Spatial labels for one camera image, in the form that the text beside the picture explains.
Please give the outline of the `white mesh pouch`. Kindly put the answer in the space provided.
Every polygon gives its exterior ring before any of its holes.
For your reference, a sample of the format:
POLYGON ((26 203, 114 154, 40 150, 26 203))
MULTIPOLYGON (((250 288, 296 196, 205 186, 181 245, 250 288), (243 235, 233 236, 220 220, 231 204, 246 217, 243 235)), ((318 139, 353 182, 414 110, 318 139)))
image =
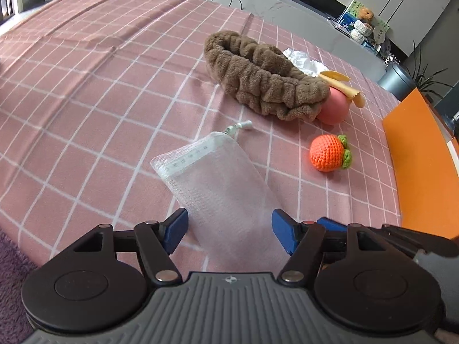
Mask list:
POLYGON ((271 226, 279 201, 234 138, 250 127, 213 131, 151 162, 188 210, 191 234, 214 271, 275 272, 288 258, 271 226))

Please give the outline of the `pink ball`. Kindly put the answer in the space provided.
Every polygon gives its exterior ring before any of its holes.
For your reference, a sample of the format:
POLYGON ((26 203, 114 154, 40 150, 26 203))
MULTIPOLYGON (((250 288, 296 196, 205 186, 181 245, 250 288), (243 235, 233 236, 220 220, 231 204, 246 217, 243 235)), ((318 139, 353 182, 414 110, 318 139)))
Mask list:
POLYGON ((330 88, 328 99, 322 104, 317 119, 323 124, 337 125, 349 114, 351 100, 340 90, 330 88))

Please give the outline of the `white tissue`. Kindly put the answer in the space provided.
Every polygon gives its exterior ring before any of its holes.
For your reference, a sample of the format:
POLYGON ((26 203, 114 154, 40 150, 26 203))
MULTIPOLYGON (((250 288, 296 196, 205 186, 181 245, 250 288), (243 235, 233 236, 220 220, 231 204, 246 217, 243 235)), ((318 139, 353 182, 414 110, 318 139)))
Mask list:
POLYGON ((322 62, 312 59, 306 52, 289 47, 283 51, 283 54, 306 75, 317 77, 321 72, 328 70, 322 62))

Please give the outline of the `brown fluffy headband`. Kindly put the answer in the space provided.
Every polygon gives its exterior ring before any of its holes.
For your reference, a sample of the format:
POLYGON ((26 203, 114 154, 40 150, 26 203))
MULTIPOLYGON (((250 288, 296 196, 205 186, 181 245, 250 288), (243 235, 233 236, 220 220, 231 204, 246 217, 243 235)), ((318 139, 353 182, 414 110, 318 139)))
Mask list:
POLYGON ((327 82, 304 74, 277 47, 234 31, 209 35, 204 57, 223 92, 262 116, 312 121, 330 96, 327 82))

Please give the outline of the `orange crochet strawberry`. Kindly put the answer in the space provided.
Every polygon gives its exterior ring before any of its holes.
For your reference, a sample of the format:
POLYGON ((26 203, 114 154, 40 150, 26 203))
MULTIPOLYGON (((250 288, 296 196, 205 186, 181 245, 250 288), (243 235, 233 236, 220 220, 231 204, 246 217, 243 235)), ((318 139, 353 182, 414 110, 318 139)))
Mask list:
POLYGON ((348 169, 352 164, 352 152, 344 134, 323 134, 310 144, 310 162, 319 172, 348 169))

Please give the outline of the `orange cardboard box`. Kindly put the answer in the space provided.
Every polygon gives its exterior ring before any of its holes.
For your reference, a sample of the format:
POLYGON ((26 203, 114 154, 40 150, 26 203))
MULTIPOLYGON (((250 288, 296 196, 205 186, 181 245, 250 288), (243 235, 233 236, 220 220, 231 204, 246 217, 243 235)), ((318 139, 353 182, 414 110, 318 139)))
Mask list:
POLYGON ((401 225, 458 237, 458 142, 419 90, 382 121, 394 167, 401 225))

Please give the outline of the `blue-grey metal trash can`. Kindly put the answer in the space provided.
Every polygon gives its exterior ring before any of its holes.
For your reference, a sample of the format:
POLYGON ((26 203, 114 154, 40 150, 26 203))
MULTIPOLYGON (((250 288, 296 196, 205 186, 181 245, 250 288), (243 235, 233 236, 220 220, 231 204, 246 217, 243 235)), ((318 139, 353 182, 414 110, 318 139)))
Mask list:
POLYGON ((385 74, 377 84, 399 101, 403 101, 416 88, 416 84, 409 73, 397 63, 390 63, 386 67, 385 74))

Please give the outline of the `pink checked tablecloth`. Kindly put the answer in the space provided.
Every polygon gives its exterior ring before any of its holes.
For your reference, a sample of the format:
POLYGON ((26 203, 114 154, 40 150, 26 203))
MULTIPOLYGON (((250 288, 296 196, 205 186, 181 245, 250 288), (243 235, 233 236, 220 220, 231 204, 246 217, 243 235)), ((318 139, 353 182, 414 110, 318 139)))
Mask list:
POLYGON ((296 34, 207 0, 57 0, 1 37, 1 229, 34 263, 101 223, 163 220, 177 201, 151 160, 242 120, 254 127, 237 142, 293 218, 400 222, 382 125, 396 99, 325 63, 366 106, 336 127, 259 116, 208 75, 203 44, 219 30, 320 60, 296 34), (323 134, 347 136, 348 169, 312 166, 323 134))

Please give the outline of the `tall leafy floor plant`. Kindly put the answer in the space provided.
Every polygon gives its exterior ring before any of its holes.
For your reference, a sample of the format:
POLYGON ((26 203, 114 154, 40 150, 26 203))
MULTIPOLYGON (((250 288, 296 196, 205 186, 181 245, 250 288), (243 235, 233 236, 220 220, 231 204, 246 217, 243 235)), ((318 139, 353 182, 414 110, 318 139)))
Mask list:
POLYGON ((442 86, 447 89, 452 89, 453 86, 449 82, 439 80, 439 76, 445 73, 449 68, 442 68, 434 72, 429 72, 429 63, 423 62, 422 46, 420 44, 413 43, 413 60, 414 64, 412 67, 408 67, 409 75, 414 82, 417 90, 419 90, 427 99, 430 99, 431 95, 444 98, 438 91, 435 90, 436 86, 442 86))

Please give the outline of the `brown teddy bear toy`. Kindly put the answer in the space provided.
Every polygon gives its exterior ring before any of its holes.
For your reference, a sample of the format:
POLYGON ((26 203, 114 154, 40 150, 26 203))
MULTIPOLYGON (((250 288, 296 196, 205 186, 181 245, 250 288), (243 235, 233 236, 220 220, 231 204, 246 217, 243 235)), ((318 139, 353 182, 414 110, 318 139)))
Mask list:
POLYGON ((357 14, 357 19, 364 22, 370 23, 374 18, 374 13, 372 10, 368 9, 366 6, 363 6, 359 9, 357 14))

